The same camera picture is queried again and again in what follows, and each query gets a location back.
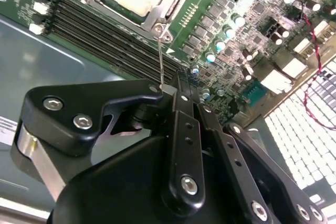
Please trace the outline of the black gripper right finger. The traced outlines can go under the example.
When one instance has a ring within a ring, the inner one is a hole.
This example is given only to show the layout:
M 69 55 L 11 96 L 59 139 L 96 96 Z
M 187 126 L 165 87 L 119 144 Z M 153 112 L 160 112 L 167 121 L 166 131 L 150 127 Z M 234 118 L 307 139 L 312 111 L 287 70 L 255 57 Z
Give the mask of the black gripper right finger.
M 235 123 L 222 127 L 214 112 L 195 106 L 204 146 L 229 184 L 239 223 L 327 223 L 327 218 L 286 172 Z

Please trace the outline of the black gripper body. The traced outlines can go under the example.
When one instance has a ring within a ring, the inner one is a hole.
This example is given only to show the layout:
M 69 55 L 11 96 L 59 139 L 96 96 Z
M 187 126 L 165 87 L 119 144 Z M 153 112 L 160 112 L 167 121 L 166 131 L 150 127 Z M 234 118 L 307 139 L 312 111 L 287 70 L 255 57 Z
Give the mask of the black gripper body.
M 73 178 L 50 223 L 246 223 L 233 191 L 203 155 L 206 199 L 194 215 L 176 216 L 162 201 L 166 140 L 147 137 Z

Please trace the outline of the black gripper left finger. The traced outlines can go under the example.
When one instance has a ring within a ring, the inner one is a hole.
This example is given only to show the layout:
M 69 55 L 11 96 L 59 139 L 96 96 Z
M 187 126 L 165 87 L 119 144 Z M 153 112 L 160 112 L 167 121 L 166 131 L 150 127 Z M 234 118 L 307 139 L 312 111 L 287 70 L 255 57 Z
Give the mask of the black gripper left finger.
M 14 149 L 56 203 L 80 173 L 147 137 L 162 137 L 163 203 L 170 210 L 199 210 L 205 182 L 198 103 L 184 73 L 168 86 L 138 79 L 36 87 L 24 97 Z

